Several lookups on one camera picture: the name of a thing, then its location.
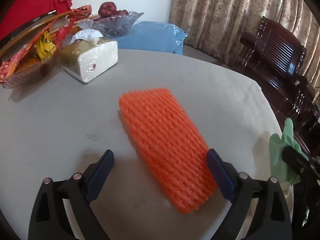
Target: chair backrest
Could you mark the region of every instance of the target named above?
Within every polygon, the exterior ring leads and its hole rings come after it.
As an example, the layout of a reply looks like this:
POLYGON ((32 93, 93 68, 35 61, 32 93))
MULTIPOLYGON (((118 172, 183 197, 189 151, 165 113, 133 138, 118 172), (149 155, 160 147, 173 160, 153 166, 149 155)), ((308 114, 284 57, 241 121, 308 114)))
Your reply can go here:
POLYGON ((281 24, 263 17, 257 34, 253 58, 271 65, 284 77, 299 74, 307 54, 300 41, 281 24))

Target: brown curtain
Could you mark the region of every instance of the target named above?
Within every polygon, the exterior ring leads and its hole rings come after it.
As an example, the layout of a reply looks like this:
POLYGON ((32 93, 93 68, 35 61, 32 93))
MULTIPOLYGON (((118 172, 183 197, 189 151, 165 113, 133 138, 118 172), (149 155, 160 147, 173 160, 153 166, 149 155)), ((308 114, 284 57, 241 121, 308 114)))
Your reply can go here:
POLYGON ((303 0, 173 0, 170 22, 188 32, 186 43, 231 66, 244 31, 257 34, 262 16, 279 22, 307 48, 303 74, 320 86, 320 28, 303 0))

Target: red cloth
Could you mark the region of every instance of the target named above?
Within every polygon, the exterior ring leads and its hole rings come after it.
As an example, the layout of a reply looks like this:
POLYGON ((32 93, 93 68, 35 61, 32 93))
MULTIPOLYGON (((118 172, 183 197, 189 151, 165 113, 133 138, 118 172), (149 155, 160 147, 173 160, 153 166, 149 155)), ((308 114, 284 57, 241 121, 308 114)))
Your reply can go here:
POLYGON ((69 11, 71 0, 16 0, 0 24, 0 40, 21 25, 45 13, 69 11))

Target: glass fruit bowl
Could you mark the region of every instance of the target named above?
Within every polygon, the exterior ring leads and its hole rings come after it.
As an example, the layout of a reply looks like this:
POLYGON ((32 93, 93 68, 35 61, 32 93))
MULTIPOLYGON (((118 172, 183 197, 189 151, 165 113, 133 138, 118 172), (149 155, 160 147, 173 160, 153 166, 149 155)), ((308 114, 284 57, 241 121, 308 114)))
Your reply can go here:
POLYGON ((100 31, 104 36, 122 36, 129 32, 132 25, 144 13, 129 12, 129 15, 111 16, 108 18, 85 19, 78 23, 82 29, 94 29, 100 31))

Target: orange foam net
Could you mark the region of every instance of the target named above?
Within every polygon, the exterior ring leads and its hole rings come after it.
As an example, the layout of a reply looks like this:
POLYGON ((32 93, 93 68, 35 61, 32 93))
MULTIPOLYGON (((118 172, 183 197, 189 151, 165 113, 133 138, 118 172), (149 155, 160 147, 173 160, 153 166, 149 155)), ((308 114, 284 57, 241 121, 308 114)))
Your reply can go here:
POLYGON ((206 165, 209 150, 168 89, 119 98, 123 118, 142 157, 181 213, 199 208, 217 185, 206 165))

